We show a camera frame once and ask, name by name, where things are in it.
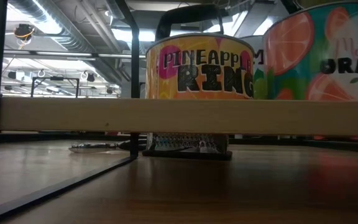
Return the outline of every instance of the wooden plank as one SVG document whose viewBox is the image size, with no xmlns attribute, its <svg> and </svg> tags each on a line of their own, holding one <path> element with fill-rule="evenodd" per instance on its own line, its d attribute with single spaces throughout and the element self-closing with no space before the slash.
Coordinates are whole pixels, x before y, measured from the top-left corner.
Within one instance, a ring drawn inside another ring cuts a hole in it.
<svg viewBox="0 0 358 224">
<path fill-rule="evenodd" d="M 3 98 L 0 129 L 358 136 L 358 102 Z"/>
</svg>

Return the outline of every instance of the hanging light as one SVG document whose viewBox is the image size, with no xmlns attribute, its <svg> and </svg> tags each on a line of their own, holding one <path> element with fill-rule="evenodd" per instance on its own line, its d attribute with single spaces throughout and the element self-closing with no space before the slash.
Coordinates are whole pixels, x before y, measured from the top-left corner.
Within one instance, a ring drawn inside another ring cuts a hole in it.
<svg viewBox="0 0 358 224">
<path fill-rule="evenodd" d="M 106 92 L 107 92 L 108 94 L 112 94 L 112 88 L 111 88 L 111 87 L 108 87 L 107 90 L 106 90 Z"/>
<path fill-rule="evenodd" d="M 9 72 L 7 74 L 8 78 L 11 78 L 11 79 L 16 79 L 16 72 Z"/>
<path fill-rule="evenodd" d="M 86 78 L 87 81 L 89 82 L 94 82 L 94 74 L 93 73 L 89 73 L 88 77 Z"/>
</svg>

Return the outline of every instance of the black base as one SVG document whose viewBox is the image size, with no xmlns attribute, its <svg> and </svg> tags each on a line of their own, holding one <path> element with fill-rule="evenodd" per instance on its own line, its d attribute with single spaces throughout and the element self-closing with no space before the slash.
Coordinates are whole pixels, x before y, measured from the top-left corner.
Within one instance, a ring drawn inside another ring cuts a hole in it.
<svg viewBox="0 0 358 224">
<path fill-rule="evenodd" d="M 178 158 L 178 159 L 206 159 L 206 160 L 214 160 L 214 161 L 230 161 L 232 157 L 232 152 L 227 151 L 225 154 L 220 154 L 220 153 L 144 150 L 142 152 L 142 155 L 152 156 L 152 157 Z"/>
</svg>

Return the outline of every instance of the pink circle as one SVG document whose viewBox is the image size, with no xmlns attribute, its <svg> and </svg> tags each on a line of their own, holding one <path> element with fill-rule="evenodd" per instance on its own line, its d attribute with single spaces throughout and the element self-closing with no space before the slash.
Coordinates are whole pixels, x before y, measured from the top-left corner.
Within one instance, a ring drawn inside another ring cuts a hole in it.
<svg viewBox="0 0 358 224">
<path fill-rule="evenodd" d="M 175 56 L 179 56 L 179 64 L 181 64 L 181 53 L 180 49 L 177 46 L 169 45 L 163 47 L 160 50 L 160 58 L 158 64 L 158 75 L 160 78 L 168 79 L 174 77 L 178 73 L 178 66 L 174 66 L 175 63 Z M 164 59 L 167 59 L 167 66 L 164 67 Z"/>
<path fill-rule="evenodd" d="M 247 70 L 251 71 L 251 56 L 246 50 L 241 52 L 242 66 Z"/>
</svg>

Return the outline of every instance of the metal handle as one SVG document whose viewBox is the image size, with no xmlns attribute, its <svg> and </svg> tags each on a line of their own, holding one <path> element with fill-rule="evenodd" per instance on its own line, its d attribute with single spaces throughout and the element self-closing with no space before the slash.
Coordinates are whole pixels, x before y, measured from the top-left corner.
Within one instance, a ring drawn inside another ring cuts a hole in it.
<svg viewBox="0 0 358 224">
<path fill-rule="evenodd" d="M 219 8 L 214 4 L 201 4 L 169 10 L 160 19 L 155 32 L 155 40 L 169 37 L 172 24 L 198 22 L 208 19 L 218 19 L 221 28 L 219 33 L 223 34 L 222 15 Z"/>
</svg>

